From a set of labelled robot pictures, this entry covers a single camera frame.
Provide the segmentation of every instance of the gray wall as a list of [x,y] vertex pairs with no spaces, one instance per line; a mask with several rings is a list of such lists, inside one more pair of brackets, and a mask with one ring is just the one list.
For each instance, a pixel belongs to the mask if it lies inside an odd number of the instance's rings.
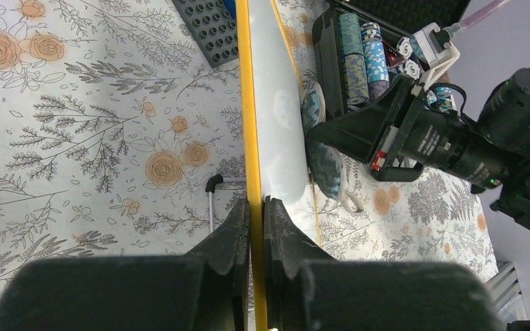
[[[472,0],[467,14],[488,2]],[[466,90],[469,100],[465,112],[477,119],[497,84],[517,69],[530,67],[530,0],[513,0],[453,42],[461,55],[450,69],[450,79]],[[498,191],[480,195],[484,214],[497,259],[515,263],[530,318],[530,231],[491,211],[489,204],[498,195]]]

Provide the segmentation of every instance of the poker chip case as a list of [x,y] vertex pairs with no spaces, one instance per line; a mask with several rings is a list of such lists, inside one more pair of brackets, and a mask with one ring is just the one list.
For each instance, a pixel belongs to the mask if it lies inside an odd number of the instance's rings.
[[312,27],[317,79],[326,99],[326,118],[340,117],[349,111],[348,88],[344,77],[344,57],[339,31],[339,16],[355,13],[363,23],[378,23],[383,40],[392,46],[431,22],[445,27],[460,20],[470,0],[327,0],[330,8]]

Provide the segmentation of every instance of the yellow edge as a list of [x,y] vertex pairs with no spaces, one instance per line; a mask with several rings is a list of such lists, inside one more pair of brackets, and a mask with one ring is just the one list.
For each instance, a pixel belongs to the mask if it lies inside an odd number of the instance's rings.
[[263,257],[263,198],[261,170],[259,168],[257,113],[255,111],[255,85],[253,81],[248,0],[237,1],[237,33],[239,34],[239,60],[241,66],[247,199],[251,206],[251,261],[253,263],[253,289],[255,291],[255,326],[257,331],[262,331],[267,330]]
[[[291,64],[293,64],[293,70],[295,71],[295,76],[297,77],[297,81],[300,84],[300,100],[301,100],[305,97],[305,94],[306,94],[306,91],[304,90],[304,81],[302,81],[302,75],[300,74],[300,69],[297,67],[297,62],[295,62],[295,57],[293,56],[293,51],[291,50],[291,46],[289,46],[289,42],[285,34],[282,17],[281,15],[279,15],[279,10],[277,9],[276,0],[271,0],[271,5],[273,6],[273,12],[275,12],[275,17],[277,17],[277,24],[279,25],[279,28],[282,31],[282,36],[284,38],[285,47],[287,48],[287,53],[289,54],[289,57],[291,58]],[[314,215],[316,217],[316,235],[317,235],[316,237],[317,237],[318,245],[321,245],[322,244],[322,233],[320,231],[320,216],[318,215],[318,201],[316,197],[316,187],[315,187],[313,176],[310,176],[310,183],[312,184],[312,195],[314,199]]]

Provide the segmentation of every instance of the floral tablecloth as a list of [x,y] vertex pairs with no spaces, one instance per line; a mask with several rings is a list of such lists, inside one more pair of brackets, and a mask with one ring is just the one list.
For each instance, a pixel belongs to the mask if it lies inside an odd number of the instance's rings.
[[[323,6],[278,0],[306,85]],[[206,180],[244,177],[238,77],[238,61],[209,68],[170,0],[0,0],[0,294],[35,259],[182,254],[202,240]],[[363,217],[317,192],[316,239],[335,257],[495,273],[463,182],[432,170],[403,185],[349,174]],[[245,194],[220,187],[216,222]]]

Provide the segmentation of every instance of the blue object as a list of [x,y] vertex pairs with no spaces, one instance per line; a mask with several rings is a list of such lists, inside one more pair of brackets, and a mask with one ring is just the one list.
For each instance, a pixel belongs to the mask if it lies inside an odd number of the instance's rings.
[[230,13],[230,17],[237,19],[237,2],[235,0],[222,0],[222,2]]

